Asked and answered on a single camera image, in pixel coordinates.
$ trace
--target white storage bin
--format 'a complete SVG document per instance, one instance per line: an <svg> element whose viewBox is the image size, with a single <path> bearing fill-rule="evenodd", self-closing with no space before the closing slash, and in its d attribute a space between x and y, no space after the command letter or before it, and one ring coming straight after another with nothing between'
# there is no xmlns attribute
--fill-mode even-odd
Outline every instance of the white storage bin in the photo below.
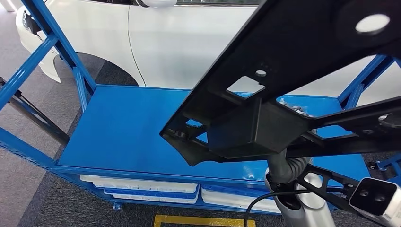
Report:
<svg viewBox="0 0 401 227"><path fill-rule="evenodd" d="M128 178L111 178L95 175L80 175L82 181L92 182L99 188L134 189L160 192L195 193L196 183L176 183L165 181L148 181Z"/></svg>
<svg viewBox="0 0 401 227"><path fill-rule="evenodd" d="M202 199L204 203L246 209L256 198L251 196L214 192L202 188ZM252 207L252 210L261 210L277 214L281 213L273 199L264 199L257 202Z"/></svg>
<svg viewBox="0 0 401 227"><path fill-rule="evenodd" d="M105 193L112 195L114 198L118 198L118 199L145 200L145 201L156 201L156 202L174 202L174 203L188 203L188 204L195 204L196 201L198 200L198 196L199 196L199 191L197 191L194 199L145 196L145 195L115 194L115 193L107 193L107 192L105 192Z"/></svg>

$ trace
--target gray carpet floor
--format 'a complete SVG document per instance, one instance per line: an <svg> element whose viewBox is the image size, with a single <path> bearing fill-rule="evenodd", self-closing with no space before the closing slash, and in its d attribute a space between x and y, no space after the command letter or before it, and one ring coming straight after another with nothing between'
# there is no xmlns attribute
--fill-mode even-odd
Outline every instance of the gray carpet floor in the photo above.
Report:
<svg viewBox="0 0 401 227"><path fill-rule="evenodd" d="M28 57L19 43L14 25L15 14L0 9L0 76L8 79ZM120 71L101 59L81 55L98 83L133 85ZM57 83L36 69L21 87L24 96L69 134L80 118L74 79L62 61L56 60L62 83ZM51 137L6 106L0 112L0 126L29 144L57 158L63 150ZM366 161L384 159L390 154L365 156ZM382 176L377 172L375 177ZM243 213L179 209L126 204L114 211L110 204L82 191L42 169L0 150L0 227L150 227L155 214L196 217L242 218ZM343 211L334 211L338 227L374 227L364 219ZM251 215L256 226L282 227L274 215Z"/></svg>

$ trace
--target yellow floor marking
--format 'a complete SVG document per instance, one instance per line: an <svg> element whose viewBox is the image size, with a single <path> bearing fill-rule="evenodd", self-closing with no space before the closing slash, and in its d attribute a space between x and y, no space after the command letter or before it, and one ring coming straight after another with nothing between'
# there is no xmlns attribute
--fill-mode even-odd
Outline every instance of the yellow floor marking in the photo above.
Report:
<svg viewBox="0 0 401 227"><path fill-rule="evenodd" d="M156 214L153 227L160 227L161 223L170 224L187 224L198 226L226 226L226 227L243 227L243 219L229 218L199 218L199 217L184 217ZM254 220L248 220L248 227L256 227Z"/></svg>

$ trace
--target blue shelf surface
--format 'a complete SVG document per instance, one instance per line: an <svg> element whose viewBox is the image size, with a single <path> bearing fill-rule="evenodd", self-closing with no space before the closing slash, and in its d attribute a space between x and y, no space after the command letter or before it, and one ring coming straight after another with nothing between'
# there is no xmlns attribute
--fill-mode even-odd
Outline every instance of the blue shelf surface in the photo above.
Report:
<svg viewBox="0 0 401 227"><path fill-rule="evenodd" d="M74 174L264 188L266 161L208 161L191 167L159 136L188 94L188 90L99 85L54 169ZM288 95L283 99L313 116L341 110L338 100L331 97ZM318 130L322 137L348 133L339 126ZM369 176L359 154L316 157L314 164L355 179Z"/></svg>

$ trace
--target white car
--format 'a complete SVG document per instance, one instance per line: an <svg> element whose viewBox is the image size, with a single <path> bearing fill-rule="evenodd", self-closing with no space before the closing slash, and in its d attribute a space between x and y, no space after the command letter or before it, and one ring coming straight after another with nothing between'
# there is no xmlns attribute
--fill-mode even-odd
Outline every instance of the white car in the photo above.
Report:
<svg viewBox="0 0 401 227"><path fill-rule="evenodd" d="M192 89L260 0L179 1L169 7L148 8L141 0L137 2L142 6L134 0L46 0L45 4L76 52L113 63L139 86ZM45 35L24 7L18 11L16 25L21 43L33 52ZM57 55L53 48L39 66L60 82L54 66ZM357 61L292 93L338 96L372 58ZM383 75L369 87L359 104L401 95L395 87L400 81L399 72L393 64L385 72L387 78L382 79ZM254 92L260 88L256 81L243 77L229 89Z"/></svg>

